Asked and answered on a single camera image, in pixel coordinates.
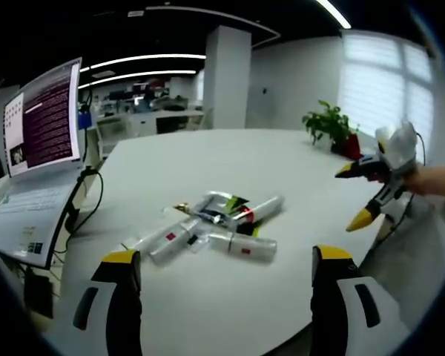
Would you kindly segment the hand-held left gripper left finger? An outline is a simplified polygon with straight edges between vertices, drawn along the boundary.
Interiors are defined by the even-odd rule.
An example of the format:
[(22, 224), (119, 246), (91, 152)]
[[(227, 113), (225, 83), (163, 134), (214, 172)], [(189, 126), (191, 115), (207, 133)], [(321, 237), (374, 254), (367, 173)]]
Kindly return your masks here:
[(79, 298), (72, 330), (82, 355), (141, 355), (141, 254), (105, 256)]

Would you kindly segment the person's right hand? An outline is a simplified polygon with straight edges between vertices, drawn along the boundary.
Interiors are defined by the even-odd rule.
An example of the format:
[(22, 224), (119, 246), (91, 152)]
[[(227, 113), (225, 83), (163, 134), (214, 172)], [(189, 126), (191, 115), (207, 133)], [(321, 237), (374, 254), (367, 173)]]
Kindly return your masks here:
[(379, 182), (380, 184), (386, 184), (390, 182), (392, 173), (390, 171), (377, 171), (372, 172), (366, 178), (370, 182)]

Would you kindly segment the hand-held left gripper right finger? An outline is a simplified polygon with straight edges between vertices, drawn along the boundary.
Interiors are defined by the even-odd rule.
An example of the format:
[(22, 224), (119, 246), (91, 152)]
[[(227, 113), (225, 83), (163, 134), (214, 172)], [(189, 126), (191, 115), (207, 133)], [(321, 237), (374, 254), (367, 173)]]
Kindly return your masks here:
[(400, 307), (342, 248), (312, 249), (311, 355), (391, 355), (408, 338)]

